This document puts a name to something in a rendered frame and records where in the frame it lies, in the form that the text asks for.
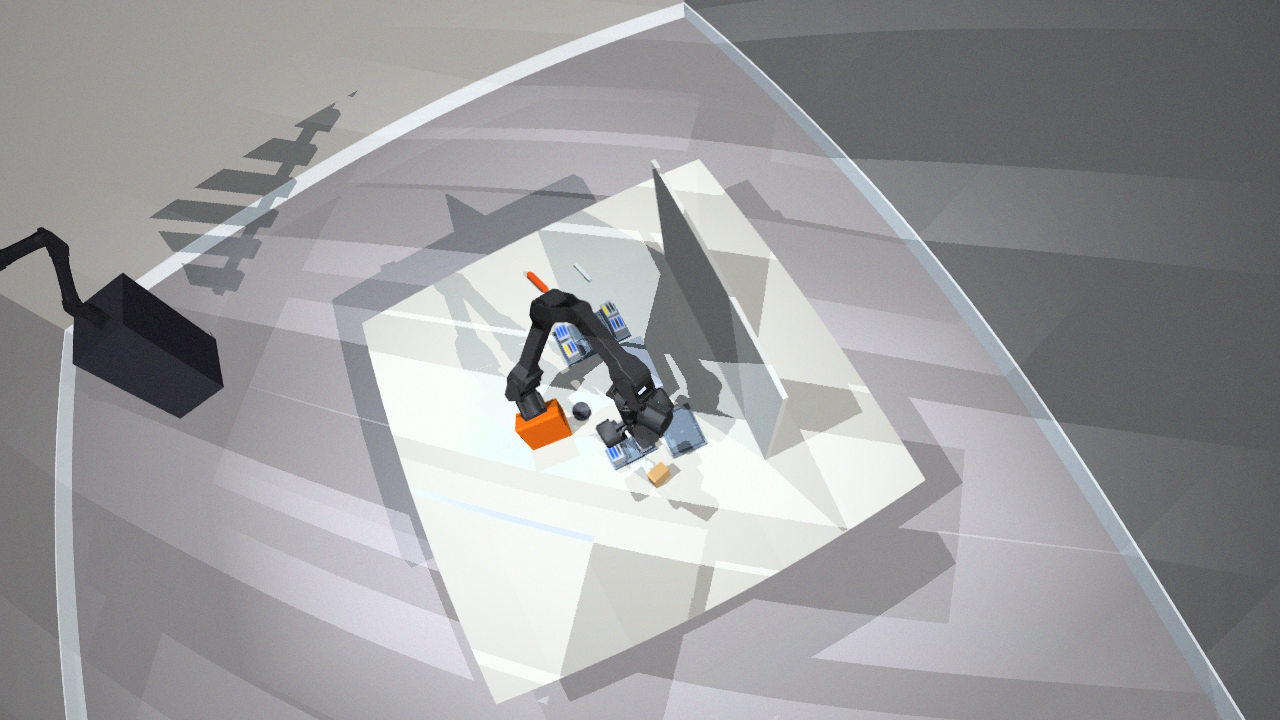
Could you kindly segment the orange-handled screwdriver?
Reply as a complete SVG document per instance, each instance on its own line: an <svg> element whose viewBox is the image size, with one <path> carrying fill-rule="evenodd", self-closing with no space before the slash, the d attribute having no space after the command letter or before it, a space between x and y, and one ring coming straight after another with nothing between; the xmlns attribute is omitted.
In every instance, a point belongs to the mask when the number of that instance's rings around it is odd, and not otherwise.
<svg viewBox="0 0 1280 720"><path fill-rule="evenodd" d="M541 281L539 281L539 279L538 279L538 277L536 277L536 275L534 275L534 273L532 273L532 272L529 272L529 273L527 273L527 277L529 277L529 279L530 279L530 281L532 282L532 284L535 284L535 286L536 286L536 287L538 287L539 290L541 290L541 291L543 291L544 293L547 293L547 292L549 291L549 287L548 287L548 286L547 286L545 283L543 283Z"/></svg>

